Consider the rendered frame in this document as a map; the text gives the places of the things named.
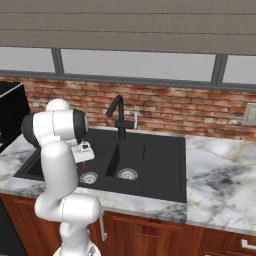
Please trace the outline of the beige window blind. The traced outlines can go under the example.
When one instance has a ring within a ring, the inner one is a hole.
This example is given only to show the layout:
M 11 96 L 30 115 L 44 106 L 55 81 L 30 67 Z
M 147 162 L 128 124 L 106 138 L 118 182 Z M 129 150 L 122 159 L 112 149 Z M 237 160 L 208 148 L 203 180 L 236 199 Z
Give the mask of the beige window blind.
M 0 45 L 256 54 L 256 0 L 0 0 Z

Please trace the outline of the black appliance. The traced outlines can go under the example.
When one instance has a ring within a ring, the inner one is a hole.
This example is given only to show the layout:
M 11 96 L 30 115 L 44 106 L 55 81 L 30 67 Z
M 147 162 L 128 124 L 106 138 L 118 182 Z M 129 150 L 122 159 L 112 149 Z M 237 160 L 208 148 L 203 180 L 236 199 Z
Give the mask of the black appliance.
M 0 153 L 21 134 L 22 120 L 29 113 L 24 85 L 0 81 Z

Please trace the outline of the brown wooden drawer front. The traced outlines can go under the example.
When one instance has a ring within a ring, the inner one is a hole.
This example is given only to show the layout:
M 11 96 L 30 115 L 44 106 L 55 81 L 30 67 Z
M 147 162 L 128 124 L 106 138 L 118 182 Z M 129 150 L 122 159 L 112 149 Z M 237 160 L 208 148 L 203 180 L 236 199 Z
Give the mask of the brown wooden drawer front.
M 256 245 L 256 235 L 206 229 L 198 256 L 256 256 L 256 250 L 241 247 L 241 239 Z

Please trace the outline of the black double kitchen sink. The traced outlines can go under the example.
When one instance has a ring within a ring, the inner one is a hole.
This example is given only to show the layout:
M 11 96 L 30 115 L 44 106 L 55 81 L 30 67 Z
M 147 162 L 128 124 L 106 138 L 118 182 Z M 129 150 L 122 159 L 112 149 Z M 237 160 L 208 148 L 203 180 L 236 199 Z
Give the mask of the black double kitchen sink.
M 185 203 L 186 153 L 183 137 L 91 129 L 85 136 L 95 158 L 78 165 L 78 174 L 98 175 L 81 187 Z

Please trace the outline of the black dishwasher front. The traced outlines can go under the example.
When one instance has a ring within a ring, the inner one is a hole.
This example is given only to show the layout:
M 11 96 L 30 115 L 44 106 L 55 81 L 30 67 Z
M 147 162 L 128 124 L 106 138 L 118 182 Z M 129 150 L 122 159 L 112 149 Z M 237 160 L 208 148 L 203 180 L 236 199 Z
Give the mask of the black dishwasher front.
M 0 256 L 28 256 L 1 199 Z

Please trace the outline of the grey wall socket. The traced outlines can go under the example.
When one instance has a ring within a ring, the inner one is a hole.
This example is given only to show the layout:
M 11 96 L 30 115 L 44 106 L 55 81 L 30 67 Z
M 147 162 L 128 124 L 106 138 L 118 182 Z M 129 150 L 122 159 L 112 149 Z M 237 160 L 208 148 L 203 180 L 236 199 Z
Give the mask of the grey wall socket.
M 246 105 L 242 124 L 244 126 L 256 126 L 256 103 Z

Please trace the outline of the black kitchen tap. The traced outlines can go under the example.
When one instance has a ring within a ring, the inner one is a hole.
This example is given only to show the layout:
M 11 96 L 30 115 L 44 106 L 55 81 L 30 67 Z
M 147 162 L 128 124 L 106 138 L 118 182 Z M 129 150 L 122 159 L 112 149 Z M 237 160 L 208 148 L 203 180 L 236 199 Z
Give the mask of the black kitchen tap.
M 118 109 L 118 119 L 114 122 L 115 127 L 118 129 L 118 138 L 124 140 L 126 138 L 126 130 L 134 128 L 134 121 L 127 121 L 124 119 L 124 102 L 121 95 L 117 95 L 110 107 L 106 111 L 106 116 L 111 117 L 115 111 Z

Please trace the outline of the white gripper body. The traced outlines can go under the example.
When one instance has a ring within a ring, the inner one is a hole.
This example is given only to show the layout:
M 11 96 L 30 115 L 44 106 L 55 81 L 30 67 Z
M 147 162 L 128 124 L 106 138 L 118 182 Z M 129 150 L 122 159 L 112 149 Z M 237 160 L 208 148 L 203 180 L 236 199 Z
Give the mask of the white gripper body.
M 95 158 L 95 155 L 92 149 L 86 149 L 82 151 L 82 150 L 79 150 L 78 148 L 73 147 L 72 153 L 76 163 L 89 161 Z

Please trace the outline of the grey framed window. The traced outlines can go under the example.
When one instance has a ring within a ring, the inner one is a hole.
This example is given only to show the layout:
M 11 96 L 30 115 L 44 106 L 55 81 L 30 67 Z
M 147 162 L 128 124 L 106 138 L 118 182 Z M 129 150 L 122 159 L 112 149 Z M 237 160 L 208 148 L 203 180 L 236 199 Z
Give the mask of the grey framed window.
M 256 56 L 0 46 L 0 74 L 256 92 Z

